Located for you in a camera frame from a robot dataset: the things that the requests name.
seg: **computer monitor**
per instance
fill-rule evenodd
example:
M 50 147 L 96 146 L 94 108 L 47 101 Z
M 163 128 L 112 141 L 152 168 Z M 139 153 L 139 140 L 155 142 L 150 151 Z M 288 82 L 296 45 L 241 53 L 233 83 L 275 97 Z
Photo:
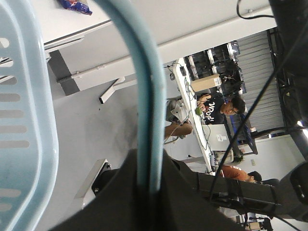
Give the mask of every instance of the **computer monitor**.
M 230 142 L 224 124 L 202 125 L 202 128 L 212 151 L 227 150 Z

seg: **light blue plastic basket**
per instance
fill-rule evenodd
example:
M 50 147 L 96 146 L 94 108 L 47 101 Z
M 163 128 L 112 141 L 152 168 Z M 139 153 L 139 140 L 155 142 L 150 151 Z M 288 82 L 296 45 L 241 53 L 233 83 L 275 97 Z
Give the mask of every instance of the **light blue plastic basket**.
M 0 0 L 0 230 L 34 230 L 50 199 L 58 138 L 41 32 L 28 0 Z

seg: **floor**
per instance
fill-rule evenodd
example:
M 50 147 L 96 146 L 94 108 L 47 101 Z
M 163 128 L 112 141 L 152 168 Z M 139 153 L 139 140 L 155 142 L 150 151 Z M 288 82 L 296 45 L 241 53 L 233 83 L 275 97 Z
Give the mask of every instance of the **floor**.
M 119 90 L 101 104 L 98 98 L 111 83 L 65 96 L 50 69 L 49 73 L 59 138 L 59 169 L 50 203 L 36 231 L 49 230 L 67 216 L 96 160 L 106 158 L 112 168 L 119 168 L 128 150 L 137 147 L 137 86 Z M 175 81 L 167 79 L 167 96 L 177 95 Z M 165 149 L 179 160 L 188 154 L 201 156 L 193 134 Z M 204 171 L 202 164 L 195 168 Z

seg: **snack bag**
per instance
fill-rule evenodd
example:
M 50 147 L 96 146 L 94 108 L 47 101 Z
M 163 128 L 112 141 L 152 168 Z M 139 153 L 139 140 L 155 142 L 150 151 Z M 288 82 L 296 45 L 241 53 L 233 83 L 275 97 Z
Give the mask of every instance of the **snack bag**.
M 87 0 L 60 0 L 60 2 L 65 9 L 88 15 L 92 14 L 92 11 L 90 11 L 88 7 Z

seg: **wall outlet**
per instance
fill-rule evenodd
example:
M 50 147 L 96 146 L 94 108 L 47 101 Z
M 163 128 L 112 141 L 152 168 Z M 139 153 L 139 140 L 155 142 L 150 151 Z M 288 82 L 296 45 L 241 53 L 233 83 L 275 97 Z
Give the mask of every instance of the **wall outlet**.
M 255 166 L 255 165 L 256 165 L 256 162 L 255 162 L 254 159 L 251 159 L 250 162 L 251 162 L 251 165 L 252 165 L 252 166 Z

